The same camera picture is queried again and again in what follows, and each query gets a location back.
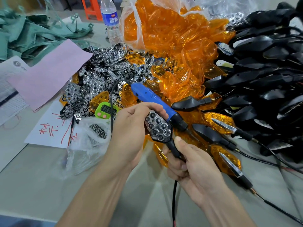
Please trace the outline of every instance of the white paper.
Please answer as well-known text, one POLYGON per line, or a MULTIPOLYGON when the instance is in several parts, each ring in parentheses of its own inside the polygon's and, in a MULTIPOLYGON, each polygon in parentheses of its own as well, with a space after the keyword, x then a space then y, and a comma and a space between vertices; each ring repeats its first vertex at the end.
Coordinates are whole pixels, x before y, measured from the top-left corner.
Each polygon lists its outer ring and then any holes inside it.
MULTIPOLYGON (((54 100, 48 110, 40 118, 34 129, 25 139, 25 143, 67 148, 71 134, 71 118, 63 120, 59 113, 63 105, 60 98, 54 100)), ((77 124, 74 122, 72 141, 77 138, 77 124)))
MULTIPOLYGON (((16 91, 7 81, 10 75, 25 72, 30 67, 20 58, 14 56, 0 64, 0 102, 16 91)), ((0 107, 0 126, 10 118, 17 115, 21 110, 28 107, 20 94, 11 98, 0 107)))

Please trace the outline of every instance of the fingernail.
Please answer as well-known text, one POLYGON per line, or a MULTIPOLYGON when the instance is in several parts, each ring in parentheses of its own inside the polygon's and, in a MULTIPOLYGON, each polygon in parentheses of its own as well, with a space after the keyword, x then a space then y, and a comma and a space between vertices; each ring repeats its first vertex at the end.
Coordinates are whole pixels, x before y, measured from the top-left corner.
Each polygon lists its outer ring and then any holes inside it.
POLYGON ((181 139, 180 136, 176 136, 176 137, 175 137, 175 141, 179 142, 179 141, 181 141, 181 140, 182 140, 182 139, 181 139))
POLYGON ((181 170, 182 170, 182 171, 187 171, 187 166, 186 166, 186 164, 183 164, 183 165, 181 166, 181 170))

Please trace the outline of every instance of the clear plastic bag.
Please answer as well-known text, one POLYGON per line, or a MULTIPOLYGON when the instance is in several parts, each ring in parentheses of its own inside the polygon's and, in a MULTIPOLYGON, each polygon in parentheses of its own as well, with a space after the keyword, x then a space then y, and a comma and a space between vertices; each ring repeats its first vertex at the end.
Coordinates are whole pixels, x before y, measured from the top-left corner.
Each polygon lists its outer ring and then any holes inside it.
POLYGON ((231 24, 258 10, 256 0, 195 0, 195 4, 208 11, 211 19, 227 18, 231 24))
MULTIPOLYGON (((185 14, 180 14, 181 8, 186 8, 187 10, 190 10, 192 7, 195 7, 195 1, 194 0, 150 0, 154 5, 163 7, 165 9, 170 9, 175 12, 177 12, 181 16, 187 16, 188 14, 201 14, 204 15, 206 18, 208 18, 208 13, 206 11, 190 11, 185 14)), ((123 9, 121 18, 120 18, 120 31, 121 36, 128 46, 130 46, 132 49, 136 50, 145 50, 143 35, 142 35, 142 28, 141 28, 141 20, 137 11, 137 8, 135 6, 137 0, 129 0, 128 5, 126 5, 123 9), (127 17, 131 14, 134 14, 135 24, 132 24, 132 29, 136 31, 137 39, 136 40, 127 40, 126 37, 124 37, 124 31, 125 31, 125 20, 127 20, 127 17)))
POLYGON ((61 179, 78 175, 97 164, 111 139, 108 119, 87 117, 81 119, 76 126, 77 138, 71 142, 64 158, 61 156, 56 165, 55 175, 61 179))

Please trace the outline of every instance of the gray table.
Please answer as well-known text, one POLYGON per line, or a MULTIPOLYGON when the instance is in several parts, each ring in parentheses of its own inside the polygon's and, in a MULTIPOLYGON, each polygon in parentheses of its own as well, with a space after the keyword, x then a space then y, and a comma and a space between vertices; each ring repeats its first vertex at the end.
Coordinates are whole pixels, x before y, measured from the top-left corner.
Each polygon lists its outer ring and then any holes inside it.
MULTIPOLYGON (((96 34, 90 40, 108 46, 104 39, 104 25, 98 24, 94 31, 96 34)), ((19 115, 20 123, 14 129, 7 129, 15 125, 14 118, 6 124, 6 129, 0 127, 1 148, 21 150, 25 146, 24 139, 48 107, 49 104, 36 113, 29 108, 23 110, 19 115)), ((244 140, 237 140, 237 143, 238 148, 251 155, 258 152, 254 143, 244 140)), ((66 180, 60 179, 56 167, 64 152, 60 148, 27 145, 0 173, 0 215, 58 221, 93 170, 66 180)), ((302 176, 293 172, 281 173, 273 166, 237 157, 242 162, 244 174, 264 198, 302 219, 302 176)), ((272 157, 258 157, 274 161, 272 157)), ((223 177, 259 227, 300 226, 237 186, 227 175, 223 177)), ((127 180, 110 226, 171 226, 173 183, 167 177, 166 169, 158 163, 149 143, 127 180)), ((177 207, 178 226, 210 226, 203 212, 180 188, 177 190, 177 207)))

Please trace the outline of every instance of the right hand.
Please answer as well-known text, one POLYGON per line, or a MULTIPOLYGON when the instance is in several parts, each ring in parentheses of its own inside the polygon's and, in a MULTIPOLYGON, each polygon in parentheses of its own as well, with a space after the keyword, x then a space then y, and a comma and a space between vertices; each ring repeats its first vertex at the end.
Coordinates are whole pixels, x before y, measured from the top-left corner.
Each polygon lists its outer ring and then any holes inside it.
POLYGON ((186 163, 175 158, 165 146, 163 153, 169 161, 167 174, 172 179, 179 181, 190 198, 204 210, 209 205, 209 199, 221 197, 222 193, 229 189, 221 172, 207 152, 195 145, 187 144, 178 136, 174 141, 178 151, 184 155, 186 163))

